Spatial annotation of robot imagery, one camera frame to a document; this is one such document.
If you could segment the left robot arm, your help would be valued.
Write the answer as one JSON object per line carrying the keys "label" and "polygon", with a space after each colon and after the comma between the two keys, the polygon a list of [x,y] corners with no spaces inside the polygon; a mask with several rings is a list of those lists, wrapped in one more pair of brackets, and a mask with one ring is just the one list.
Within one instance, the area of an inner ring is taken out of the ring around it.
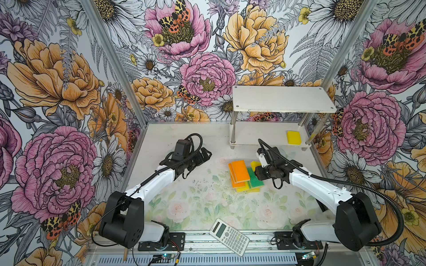
{"label": "left robot arm", "polygon": [[204,147],[189,153],[176,148],[160,162],[152,177],[126,192],[112,193],[99,222],[99,235],[128,249],[139,243],[156,249],[165,248],[170,242],[169,227],[161,222],[146,222],[145,209],[166,186],[184,176],[185,172],[191,173],[211,156],[212,153]]}

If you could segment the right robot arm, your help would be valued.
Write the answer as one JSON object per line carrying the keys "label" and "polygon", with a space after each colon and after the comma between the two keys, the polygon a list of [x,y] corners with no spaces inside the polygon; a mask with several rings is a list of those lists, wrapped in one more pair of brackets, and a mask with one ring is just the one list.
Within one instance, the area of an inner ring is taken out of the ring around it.
{"label": "right robot arm", "polygon": [[259,179],[280,179],[307,192],[327,208],[320,219],[305,219],[293,228],[295,245],[326,241],[359,251],[381,233],[372,203],[364,193],[353,194],[344,187],[314,178],[295,160],[264,154],[257,157],[261,165],[255,168],[255,175]]}

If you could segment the orange top sponge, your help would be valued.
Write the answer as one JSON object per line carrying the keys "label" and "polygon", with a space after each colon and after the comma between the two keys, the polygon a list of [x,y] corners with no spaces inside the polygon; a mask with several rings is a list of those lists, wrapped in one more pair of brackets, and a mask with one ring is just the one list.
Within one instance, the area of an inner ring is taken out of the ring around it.
{"label": "orange top sponge", "polygon": [[244,160],[234,161],[231,163],[236,178],[236,182],[247,182],[250,180],[249,173],[247,171],[246,164]]}

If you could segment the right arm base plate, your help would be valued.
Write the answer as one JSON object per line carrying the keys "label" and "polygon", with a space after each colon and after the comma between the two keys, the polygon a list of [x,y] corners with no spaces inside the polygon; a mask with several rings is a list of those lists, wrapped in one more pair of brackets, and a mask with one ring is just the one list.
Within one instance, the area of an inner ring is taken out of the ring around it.
{"label": "right arm base plate", "polygon": [[308,241],[305,237],[293,236],[291,231],[274,232],[271,244],[278,250],[320,250],[323,249],[321,241]]}

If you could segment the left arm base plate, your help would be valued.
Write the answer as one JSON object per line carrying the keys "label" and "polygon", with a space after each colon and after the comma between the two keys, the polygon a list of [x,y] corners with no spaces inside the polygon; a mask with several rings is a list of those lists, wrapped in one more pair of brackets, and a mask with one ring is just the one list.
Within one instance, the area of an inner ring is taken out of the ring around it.
{"label": "left arm base plate", "polygon": [[172,232],[159,242],[140,242],[138,251],[140,252],[162,252],[162,251],[183,251],[185,247],[186,233]]}

